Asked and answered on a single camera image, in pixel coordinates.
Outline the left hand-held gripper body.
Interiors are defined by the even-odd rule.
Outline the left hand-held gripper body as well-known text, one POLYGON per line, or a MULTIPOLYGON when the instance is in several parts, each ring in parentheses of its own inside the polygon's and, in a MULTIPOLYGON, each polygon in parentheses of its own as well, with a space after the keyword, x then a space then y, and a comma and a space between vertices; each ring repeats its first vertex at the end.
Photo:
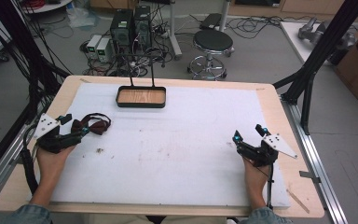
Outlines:
POLYGON ((75 146, 81 142, 75 139, 72 133, 60 134, 61 124, 43 113, 36 125, 33 139, 36 140, 36 145, 42 147, 44 150, 57 154, 62 149, 75 146))

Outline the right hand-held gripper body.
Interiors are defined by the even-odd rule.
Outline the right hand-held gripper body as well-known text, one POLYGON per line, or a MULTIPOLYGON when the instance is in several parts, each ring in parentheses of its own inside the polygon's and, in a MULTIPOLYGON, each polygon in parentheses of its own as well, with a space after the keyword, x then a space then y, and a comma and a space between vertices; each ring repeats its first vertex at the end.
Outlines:
POLYGON ((279 153, 293 159, 297 158, 297 154, 278 133, 262 137, 259 147, 245 143, 244 147, 237 147, 237 152, 253 161, 255 167, 273 164, 278 159, 279 153))

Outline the dark red bow tie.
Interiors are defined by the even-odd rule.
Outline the dark red bow tie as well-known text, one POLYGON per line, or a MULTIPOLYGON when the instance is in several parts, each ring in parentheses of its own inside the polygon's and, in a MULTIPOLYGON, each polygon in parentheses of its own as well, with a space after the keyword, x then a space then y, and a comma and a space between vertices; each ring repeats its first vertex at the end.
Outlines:
POLYGON ((82 120, 75 119, 71 126, 71 132, 95 133, 102 135, 111 126, 112 120, 102 113, 91 113, 82 120))

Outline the person's left hand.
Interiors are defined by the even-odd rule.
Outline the person's left hand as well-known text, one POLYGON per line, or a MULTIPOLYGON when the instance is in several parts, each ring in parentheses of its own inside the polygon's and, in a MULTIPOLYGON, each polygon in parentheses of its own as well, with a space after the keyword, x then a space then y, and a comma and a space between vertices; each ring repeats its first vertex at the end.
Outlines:
POLYGON ((75 146, 62 149, 59 153, 54 154, 39 148, 36 154, 40 170, 40 187, 54 188, 60 180, 65 162, 75 146))

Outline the person's right hand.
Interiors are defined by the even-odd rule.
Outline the person's right hand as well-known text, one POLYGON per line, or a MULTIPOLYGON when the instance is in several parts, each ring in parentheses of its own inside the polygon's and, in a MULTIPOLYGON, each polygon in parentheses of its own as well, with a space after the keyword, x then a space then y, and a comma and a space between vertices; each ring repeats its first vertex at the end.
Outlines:
POLYGON ((269 166, 255 167, 254 162, 249 159, 244 159, 243 163, 247 192, 250 195, 261 194, 269 179, 269 166))

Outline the thin wooden stick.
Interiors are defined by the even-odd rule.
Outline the thin wooden stick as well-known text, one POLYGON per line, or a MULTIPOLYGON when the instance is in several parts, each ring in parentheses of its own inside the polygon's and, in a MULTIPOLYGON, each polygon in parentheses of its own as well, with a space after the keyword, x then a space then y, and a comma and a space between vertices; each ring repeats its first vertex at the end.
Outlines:
POLYGON ((310 213, 309 208, 305 204, 303 204, 302 201, 290 189, 286 189, 286 191, 307 214, 310 213))

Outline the denim right sleeve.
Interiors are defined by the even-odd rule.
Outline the denim right sleeve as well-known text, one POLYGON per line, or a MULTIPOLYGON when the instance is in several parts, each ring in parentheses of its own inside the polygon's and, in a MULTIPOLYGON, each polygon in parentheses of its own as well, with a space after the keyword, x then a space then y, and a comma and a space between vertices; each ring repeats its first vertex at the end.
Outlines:
POLYGON ((294 224, 294 222, 287 217, 276 215, 270 208, 265 206, 253 210, 250 216, 238 224, 294 224))

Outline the denim sleeve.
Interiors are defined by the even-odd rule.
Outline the denim sleeve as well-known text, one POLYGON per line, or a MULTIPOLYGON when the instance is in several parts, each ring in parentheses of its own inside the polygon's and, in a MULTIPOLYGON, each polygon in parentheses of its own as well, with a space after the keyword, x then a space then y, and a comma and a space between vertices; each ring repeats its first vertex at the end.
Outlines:
POLYGON ((0 224, 51 224, 51 213, 37 204, 26 204, 2 218, 0 224))
POLYGON ((250 216, 238 224, 294 224, 294 222, 287 217, 276 215, 270 208, 265 206, 253 210, 250 216))

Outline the white foam mat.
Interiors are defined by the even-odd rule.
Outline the white foam mat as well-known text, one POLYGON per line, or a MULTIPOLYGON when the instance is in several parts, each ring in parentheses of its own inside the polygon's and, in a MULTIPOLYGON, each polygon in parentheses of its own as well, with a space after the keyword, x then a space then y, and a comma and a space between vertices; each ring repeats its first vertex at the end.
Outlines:
POLYGON ((112 124, 69 155, 55 203, 246 206, 234 133, 259 146, 264 124, 255 90, 169 87, 162 108, 117 106, 116 84, 83 83, 68 111, 112 124))

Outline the black stand tray wooden bottom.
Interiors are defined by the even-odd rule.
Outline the black stand tray wooden bottom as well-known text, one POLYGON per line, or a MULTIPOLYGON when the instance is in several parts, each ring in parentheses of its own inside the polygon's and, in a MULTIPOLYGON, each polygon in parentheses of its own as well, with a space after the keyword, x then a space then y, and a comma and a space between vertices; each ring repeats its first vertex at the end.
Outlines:
POLYGON ((153 57, 150 55, 124 54, 131 59, 146 59, 151 69, 151 84, 149 86, 138 86, 133 82, 132 71, 134 68, 127 62, 129 85, 120 86, 117 89, 116 103, 118 107, 129 108, 163 108, 166 105, 167 90, 155 84, 153 57))

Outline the denim left sleeve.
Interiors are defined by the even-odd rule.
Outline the denim left sleeve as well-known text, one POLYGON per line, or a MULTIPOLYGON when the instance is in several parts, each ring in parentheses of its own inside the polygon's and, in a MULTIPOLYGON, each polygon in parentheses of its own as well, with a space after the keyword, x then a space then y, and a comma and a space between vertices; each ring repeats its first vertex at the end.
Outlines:
POLYGON ((37 204, 26 204, 2 218, 0 224, 51 224, 51 213, 37 204))

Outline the grey power supply unit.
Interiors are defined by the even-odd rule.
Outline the grey power supply unit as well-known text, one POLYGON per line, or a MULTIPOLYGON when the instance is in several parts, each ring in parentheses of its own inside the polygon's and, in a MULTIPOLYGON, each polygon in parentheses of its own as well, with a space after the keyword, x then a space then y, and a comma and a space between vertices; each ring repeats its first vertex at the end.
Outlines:
POLYGON ((86 46, 88 55, 92 60, 98 59, 97 47, 101 38, 101 35, 94 35, 86 46))
POLYGON ((101 63, 109 63, 112 59, 113 51, 108 37, 103 37, 97 47, 98 59, 101 63))

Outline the white board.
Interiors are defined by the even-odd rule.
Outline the white board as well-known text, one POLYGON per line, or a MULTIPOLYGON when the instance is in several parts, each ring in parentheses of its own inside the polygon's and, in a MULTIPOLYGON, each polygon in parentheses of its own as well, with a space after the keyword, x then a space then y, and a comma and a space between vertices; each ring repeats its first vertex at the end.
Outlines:
MULTIPOLYGON (((321 22, 316 21, 313 25, 313 29, 316 29, 321 22)), ((297 37, 298 29, 305 25, 306 22, 289 22, 282 21, 281 27, 286 37, 290 40, 292 47, 296 51, 298 58, 304 63, 314 50, 316 45, 313 45, 309 40, 301 40, 297 37)), ((353 33, 354 35, 358 32, 357 24, 351 25, 347 32, 353 33)), ((334 48, 333 52, 324 61, 324 65, 337 65, 340 60, 346 55, 349 49, 337 49, 334 48)))

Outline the person's beige trousers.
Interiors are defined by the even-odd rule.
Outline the person's beige trousers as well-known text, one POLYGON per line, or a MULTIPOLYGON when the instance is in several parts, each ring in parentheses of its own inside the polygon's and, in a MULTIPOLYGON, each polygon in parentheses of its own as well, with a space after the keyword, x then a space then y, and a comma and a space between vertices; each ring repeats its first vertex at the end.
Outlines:
POLYGON ((86 214, 84 224, 227 224, 225 217, 147 217, 143 215, 86 214))

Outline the black round stool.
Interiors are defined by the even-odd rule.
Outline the black round stool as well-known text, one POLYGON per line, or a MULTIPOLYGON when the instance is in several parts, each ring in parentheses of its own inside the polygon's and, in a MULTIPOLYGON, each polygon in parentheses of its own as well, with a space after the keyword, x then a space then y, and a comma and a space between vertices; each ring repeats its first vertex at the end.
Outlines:
POLYGON ((217 80, 227 77, 227 69, 216 55, 231 55, 233 40, 229 35, 216 30, 201 30, 195 33, 193 46, 202 52, 187 66, 187 72, 193 79, 217 80))

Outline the clear plastic bag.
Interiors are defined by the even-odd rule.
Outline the clear plastic bag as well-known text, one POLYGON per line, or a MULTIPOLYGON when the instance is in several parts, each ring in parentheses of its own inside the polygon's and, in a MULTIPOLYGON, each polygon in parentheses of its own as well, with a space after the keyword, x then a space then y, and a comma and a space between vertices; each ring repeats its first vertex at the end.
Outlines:
POLYGON ((97 25, 97 16, 86 8, 68 7, 66 12, 71 28, 95 27, 97 25))

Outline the black computer tower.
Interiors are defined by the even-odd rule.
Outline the black computer tower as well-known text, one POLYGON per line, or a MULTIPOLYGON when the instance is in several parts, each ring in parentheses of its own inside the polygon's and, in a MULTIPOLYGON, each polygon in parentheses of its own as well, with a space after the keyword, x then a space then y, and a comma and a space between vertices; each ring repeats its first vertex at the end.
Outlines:
POLYGON ((151 47, 151 8, 137 6, 134 10, 135 47, 145 50, 151 47))
POLYGON ((122 49, 129 51, 134 38, 133 10, 128 8, 118 9, 113 17, 110 32, 116 53, 122 49))

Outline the grey machine part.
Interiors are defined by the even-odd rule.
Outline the grey machine part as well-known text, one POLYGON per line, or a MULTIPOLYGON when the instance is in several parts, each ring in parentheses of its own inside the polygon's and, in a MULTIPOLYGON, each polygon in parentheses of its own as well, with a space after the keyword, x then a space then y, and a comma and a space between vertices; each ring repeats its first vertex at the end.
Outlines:
MULTIPOLYGON (((331 21, 322 21, 316 29, 313 29, 313 25, 317 21, 316 17, 311 18, 305 25, 298 29, 297 37, 301 40, 307 39, 313 45, 316 45, 331 21)), ((353 33, 347 32, 336 44, 337 49, 349 49, 356 43, 356 37, 353 33)))

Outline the flat black box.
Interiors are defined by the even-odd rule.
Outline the flat black box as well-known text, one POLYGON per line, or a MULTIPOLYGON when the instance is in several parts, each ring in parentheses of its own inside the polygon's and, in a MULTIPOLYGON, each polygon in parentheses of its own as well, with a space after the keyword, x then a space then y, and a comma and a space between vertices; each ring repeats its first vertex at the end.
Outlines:
POLYGON ((200 24, 201 30, 218 30, 222 15, 220 13, 209 14, 200 24))

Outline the white table leg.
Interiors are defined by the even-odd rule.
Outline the white table leg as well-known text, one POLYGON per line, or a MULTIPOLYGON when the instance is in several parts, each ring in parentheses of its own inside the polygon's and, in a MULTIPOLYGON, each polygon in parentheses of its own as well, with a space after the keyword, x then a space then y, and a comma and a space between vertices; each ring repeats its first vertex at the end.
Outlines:
POLYGON ((180 49, 179 42, 175 35, 175 0, 169 0, 170 2, 170 28, 168 30, 169 39, 171 41, 173 58, 178 61, 182 58, 183 53, 180 49))

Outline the small metal bracket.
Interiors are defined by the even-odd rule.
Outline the small metal bracket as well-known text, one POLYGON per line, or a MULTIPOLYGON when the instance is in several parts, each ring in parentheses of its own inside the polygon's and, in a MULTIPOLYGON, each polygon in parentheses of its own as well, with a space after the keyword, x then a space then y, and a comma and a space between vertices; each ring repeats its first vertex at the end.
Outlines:
POLYGON ((316 176, 313 172, 300 171, 299 175, 301 177, 311 179, 314 184, 319 184, 321 182, 321 178, 319 176, 316 176))

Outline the aluminium rail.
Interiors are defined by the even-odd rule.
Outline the aluminium rail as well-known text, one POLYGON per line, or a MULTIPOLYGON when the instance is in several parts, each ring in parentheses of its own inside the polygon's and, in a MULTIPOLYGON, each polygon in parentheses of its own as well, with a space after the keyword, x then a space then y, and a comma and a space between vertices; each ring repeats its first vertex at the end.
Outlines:
POLYGON ((309 134, 306 134, 304 128, 300 124, 301 112, 297 105, 290 105, 281 100, 286 117, 289 120, 292 131, 296 137, 297 144, 304 158, 304 161, 309 168, 309 172, 313 172, 316 176, 321 178, 319 184, 314 184, 321 199, 324 211, 328 214, 333 224, 348 224, 348 220, 339 203, 334 188, 329 180, 328 174, 324 169, 323 162, 320 158, 318 150, 313 143, 309 134))
POLYGON ((10 173, 18 163, 23 148, 23 136, 29 125, 23 125, 17 131, 9 133, 0 144, 0 189, 5 185, 10 173))

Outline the black metal frame stand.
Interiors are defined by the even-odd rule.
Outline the black metal frame stand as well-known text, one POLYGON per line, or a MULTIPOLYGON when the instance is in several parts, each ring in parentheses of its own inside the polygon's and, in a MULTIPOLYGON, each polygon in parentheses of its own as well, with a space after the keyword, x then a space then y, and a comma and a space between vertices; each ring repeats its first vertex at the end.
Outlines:
POLYGON ((306 135, 310 134, 309 118, 314 78, 324 64, 324 61, 333 52, 338 41, 357 18, 358 0, 344 0, 325 33, 310 53, 309 58, 291 76, 285 77, 273 84, 275 89, 290 84, 289 89, 282 94, 282 99, 289 105, 297 105, 299 96, 303 95, 299 123, 306 135))

